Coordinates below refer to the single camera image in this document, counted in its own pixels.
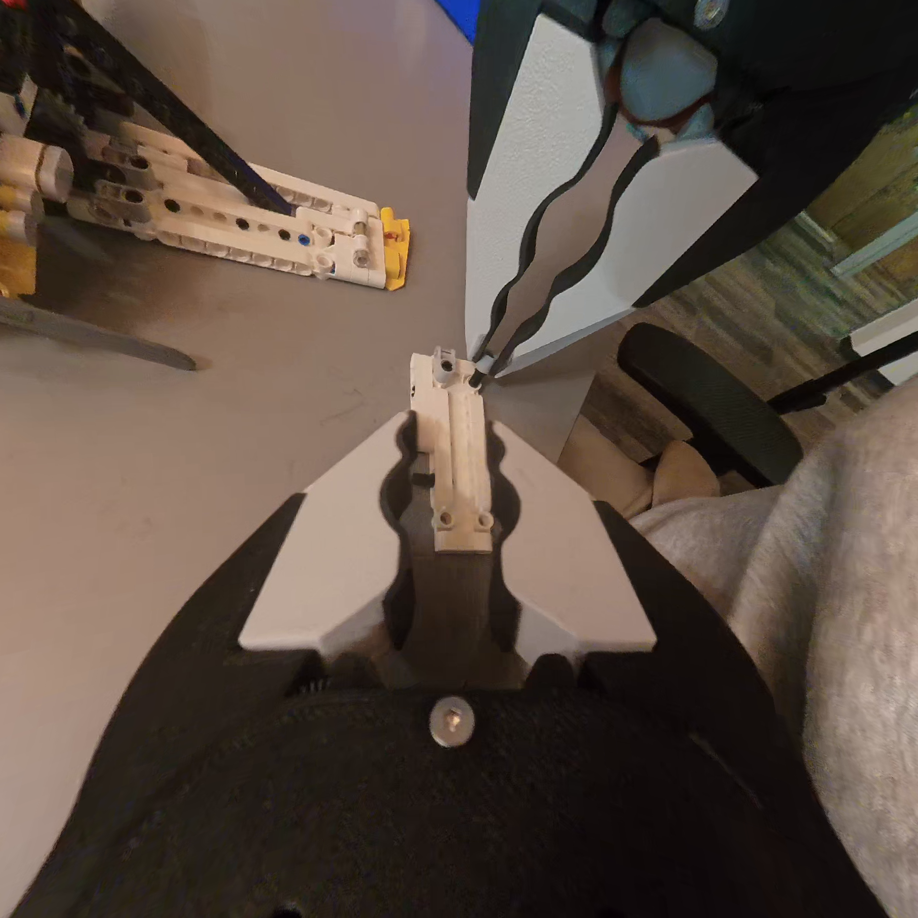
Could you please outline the grey lego rotor blade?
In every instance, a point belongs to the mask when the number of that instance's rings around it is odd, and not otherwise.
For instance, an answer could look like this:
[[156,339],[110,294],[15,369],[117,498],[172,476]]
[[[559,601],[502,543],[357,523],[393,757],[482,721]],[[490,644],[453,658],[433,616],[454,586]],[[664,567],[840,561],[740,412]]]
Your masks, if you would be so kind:
[[86,348],[109,350],[185,372],[196,372],[194,358],[180,350],[151,340],[102,328],[92,323],[31,305],[20,299],[1,298],[3,325]]

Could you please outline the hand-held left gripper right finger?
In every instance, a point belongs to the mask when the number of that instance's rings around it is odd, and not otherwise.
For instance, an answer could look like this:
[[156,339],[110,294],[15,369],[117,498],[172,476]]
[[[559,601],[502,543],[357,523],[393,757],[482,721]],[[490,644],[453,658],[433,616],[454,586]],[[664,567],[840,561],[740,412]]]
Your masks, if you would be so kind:
[[517,655],[650,652],[656,633],[588,492],[506,425],[493,429],[504,447],[500,472],[520,500],[500,551],[520,606]]

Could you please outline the black stand pole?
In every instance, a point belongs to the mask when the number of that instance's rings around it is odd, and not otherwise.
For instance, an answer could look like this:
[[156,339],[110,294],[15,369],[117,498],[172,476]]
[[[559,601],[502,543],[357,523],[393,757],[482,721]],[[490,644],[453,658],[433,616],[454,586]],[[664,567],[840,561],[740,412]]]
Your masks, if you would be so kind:
[[842,385],[865,373],[877,371],[889,363],[911,356],[917,351],[917,338],[917,332],[914,331],[829,373],[798,384],[772,397],[766,404],[781,416],[821,407],[828,395]]

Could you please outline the person's grey sweater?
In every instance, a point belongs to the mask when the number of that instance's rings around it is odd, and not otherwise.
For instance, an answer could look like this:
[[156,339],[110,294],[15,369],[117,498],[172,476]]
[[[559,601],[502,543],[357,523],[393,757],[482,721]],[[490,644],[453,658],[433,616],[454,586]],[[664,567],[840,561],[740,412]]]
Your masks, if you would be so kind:
[[880,904],[916,916],[916,380],[833,430],[782,486],[631,522],[749,653]]

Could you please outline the person's beige pants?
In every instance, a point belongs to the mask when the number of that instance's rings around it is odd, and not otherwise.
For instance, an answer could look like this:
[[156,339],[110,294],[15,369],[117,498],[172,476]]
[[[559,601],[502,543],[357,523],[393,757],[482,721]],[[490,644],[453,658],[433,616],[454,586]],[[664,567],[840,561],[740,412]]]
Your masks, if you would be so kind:
[[688,443],[670,442],[655,468],[627,456],[584,416],[578,416],[558,467],[593,499],[609,503],[626,519],[682,499],[721,496],[721,484]]

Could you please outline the white lego beam assembly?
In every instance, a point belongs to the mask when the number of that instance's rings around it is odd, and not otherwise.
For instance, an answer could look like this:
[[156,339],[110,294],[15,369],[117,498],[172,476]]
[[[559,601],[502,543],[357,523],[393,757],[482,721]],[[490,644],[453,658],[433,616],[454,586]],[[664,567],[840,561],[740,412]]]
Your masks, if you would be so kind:
[[418,452],[426,457],[431,528],[438,554],[490,554],[494,517],[483,398],[476,366],[455,350],[413,353],[410,407],[417,419]]

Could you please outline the white and yellow lego model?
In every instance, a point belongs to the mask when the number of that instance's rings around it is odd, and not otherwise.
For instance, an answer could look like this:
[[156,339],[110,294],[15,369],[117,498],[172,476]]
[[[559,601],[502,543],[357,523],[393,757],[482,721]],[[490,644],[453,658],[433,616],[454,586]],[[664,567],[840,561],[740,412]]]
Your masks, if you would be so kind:
[[253,165],[81,2],[2,2],[2,294],[36,286],[45,205],[211,257],[388,291],[391,208]]

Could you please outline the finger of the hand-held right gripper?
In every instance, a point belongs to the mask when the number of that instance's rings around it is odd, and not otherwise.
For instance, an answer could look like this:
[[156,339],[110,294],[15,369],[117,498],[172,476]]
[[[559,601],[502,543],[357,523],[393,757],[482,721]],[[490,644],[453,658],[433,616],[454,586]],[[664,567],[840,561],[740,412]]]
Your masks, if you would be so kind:
[[553,278],[542,323],[497,358],[490,374],[520,371],[631,314],[638,300],[712,228],[757,179],[715,139],[648,140],[628,161],[587,252]]
[[603,13],[480,13],[473,48],[465,343],[473,361],[595,362],[621,315],[587,280],[612,242],[621,132]]

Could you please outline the black office chair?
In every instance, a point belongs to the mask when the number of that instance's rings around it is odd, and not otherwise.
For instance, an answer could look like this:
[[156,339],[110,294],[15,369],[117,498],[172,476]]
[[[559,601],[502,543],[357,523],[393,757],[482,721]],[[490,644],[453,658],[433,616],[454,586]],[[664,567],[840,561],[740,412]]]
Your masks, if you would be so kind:
[[800,462],[800,442],[774,408],[672,331],[636,324],[625,334],[617,362],[688,428],[688,444],[717,476],[736,473],[768,488],[783,485]]

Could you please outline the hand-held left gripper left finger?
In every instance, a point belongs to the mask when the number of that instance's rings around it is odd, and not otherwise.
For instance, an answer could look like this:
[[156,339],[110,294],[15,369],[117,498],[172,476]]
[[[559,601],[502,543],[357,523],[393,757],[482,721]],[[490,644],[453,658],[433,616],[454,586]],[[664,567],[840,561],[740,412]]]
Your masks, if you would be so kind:
[[305,489],[240,631],[242,648],[340,656],[384,626],[400,541],[381,493],[403,456],[396,435],[410,419],[396,413]]

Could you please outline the white shelf board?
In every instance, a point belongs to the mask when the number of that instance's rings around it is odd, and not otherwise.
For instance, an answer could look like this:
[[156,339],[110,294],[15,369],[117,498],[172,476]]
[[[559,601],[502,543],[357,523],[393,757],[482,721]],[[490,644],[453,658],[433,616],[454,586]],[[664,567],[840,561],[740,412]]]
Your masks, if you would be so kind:
[[[862,357],[917,332],[917,298],[857,328],[840,342],[847,359]],[[878,373],[893,386],[906,383],[917,373],[917,352],[889,362]]]
[[861,273],[874,263],[893,254],[917,237],[917,210],[880,234],[864,247],[833,264],[830,272],[836,278]]

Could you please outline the blue object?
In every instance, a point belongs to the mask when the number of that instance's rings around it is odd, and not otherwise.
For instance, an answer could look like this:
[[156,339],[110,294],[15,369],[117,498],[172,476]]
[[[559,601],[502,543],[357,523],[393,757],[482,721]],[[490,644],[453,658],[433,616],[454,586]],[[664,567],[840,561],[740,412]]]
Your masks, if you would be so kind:
[[436,4],[442,8],[470,44],[476,40],[477,18],[482,3],[479,0],[436,1]]

